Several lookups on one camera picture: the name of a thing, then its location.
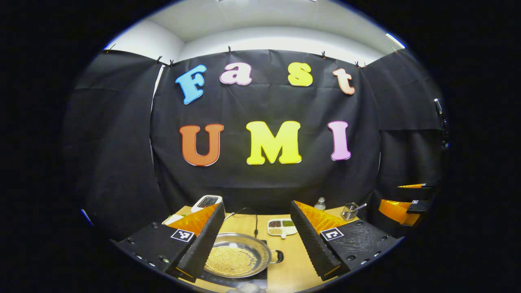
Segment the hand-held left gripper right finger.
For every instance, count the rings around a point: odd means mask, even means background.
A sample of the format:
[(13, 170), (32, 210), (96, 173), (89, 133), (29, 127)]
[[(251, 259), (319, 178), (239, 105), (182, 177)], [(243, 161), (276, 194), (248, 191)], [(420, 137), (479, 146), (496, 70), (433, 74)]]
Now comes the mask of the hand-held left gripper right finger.
[(403, 239), (361, 219), (347, 222), (298, 201), (292, 201), (290, 215), (322, 280), (368, 266)]

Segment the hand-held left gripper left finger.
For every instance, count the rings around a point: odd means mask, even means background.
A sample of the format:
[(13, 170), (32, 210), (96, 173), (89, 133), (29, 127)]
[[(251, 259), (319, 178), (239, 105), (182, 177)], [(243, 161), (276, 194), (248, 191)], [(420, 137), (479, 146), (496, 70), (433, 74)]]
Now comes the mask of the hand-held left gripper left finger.
[(224, 204), (214, 204), (170, 225), (153, 222), (112, 243), (155, 271), (195, 282), (205, 267), (224, 219)]

